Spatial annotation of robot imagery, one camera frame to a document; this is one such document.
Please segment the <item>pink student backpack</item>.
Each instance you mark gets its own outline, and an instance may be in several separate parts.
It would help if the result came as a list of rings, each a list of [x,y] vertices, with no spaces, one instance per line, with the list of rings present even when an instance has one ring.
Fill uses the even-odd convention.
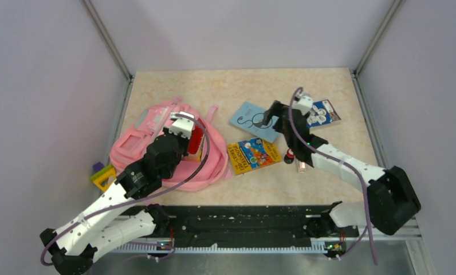
[[[109,153],[118,173],[138,164],[164,187],[199,191],[231,175],[226,141],[211,121],[177,97],[146,108]]]

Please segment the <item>green red-spined book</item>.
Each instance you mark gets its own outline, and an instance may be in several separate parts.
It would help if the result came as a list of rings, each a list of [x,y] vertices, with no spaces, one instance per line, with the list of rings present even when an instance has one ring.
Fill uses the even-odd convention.
[[[191,139],[188,144],[188,157],[194,159],[200,159],[202,155],[203,145],[204,145],[205,135],[200,126],[195,125],[195,128],[192,131]]]

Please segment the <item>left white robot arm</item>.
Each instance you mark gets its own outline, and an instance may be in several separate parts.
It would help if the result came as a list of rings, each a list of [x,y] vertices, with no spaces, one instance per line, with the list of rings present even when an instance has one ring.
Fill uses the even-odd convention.
[[[123,212],[143,201],[173,177],[186,155],[191,132],[165,128],[147,146],[144,156],[126,166],[109,189],[77,217],[57,229],[45,229],[40,239],[59,274],[84,274],[111,250],[139,237],[161,237],[169,222],[140,210],[123,222],[111,224]]]

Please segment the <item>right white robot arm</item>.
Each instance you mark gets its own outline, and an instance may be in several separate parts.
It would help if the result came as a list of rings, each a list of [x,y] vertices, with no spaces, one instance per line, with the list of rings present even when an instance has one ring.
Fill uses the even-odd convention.
[[[274,101],[265,111],[262,123],[277,117],[273,129],[283,134],[294,158],[308,166],[324,170],[361,191],[361,202],[337,202],[323,215],[321,229],[336,236],[344,227],[374,226],[386,235],[394,235],[422,205],[405,170],[382,168],[362,162],[335,148],[327,140],[309,132],[306,115],[299,109]]]

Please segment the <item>light blue book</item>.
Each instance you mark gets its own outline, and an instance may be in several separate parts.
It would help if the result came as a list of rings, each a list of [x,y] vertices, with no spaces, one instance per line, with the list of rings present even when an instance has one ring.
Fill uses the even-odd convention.
[[[264,124],[264,113],[265,109],[262,107],[245,101],[230,118],[229,123],[260,139],[273,143],[279,137],[279,133],[273,129],[278,118],[273,116]]]

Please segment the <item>blue cartoon book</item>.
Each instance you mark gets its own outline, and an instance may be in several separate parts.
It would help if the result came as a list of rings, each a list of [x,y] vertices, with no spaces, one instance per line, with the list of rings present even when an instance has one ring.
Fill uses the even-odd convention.
[[[336,125],[339,122],[341,122],[341,117],[336,112],[331,101],[325,99],[313,103],[307,118],[307,127],[309,129],[322,128]]]

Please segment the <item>yellow storey treehouse book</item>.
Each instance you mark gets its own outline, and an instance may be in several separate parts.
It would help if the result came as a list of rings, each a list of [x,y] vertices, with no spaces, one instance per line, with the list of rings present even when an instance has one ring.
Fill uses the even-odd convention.
[[[228,144],[227,153],[236,175],[282,161],[277,146],[258,137]]]

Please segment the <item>yellow triangle ruler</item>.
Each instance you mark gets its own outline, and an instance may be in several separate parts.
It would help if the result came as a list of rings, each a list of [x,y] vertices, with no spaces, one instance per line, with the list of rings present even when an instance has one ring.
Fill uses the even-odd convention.
[[[93,174],[89,180],[102,192],[106,192],[116,180],[117,172],[113,165],[109,164]]]

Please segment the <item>purple block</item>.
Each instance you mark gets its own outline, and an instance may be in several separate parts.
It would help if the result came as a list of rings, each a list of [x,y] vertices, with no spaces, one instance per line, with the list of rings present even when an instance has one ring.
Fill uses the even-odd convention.
[[[92,166],[92,171],[95,174],[95,173],[101,171],[104,167],[105,167],[105,165],[102,162],[97,162]]]

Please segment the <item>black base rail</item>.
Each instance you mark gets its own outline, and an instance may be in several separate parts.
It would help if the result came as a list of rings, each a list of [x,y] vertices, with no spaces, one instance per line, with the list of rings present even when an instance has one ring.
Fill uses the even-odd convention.
[[[149,239],[166,239],[176,248],[299,248],[320,238],[358,237],[353,226],[329,221],[322,206],[135,206],[121,214],[150,211],[156,224]]]

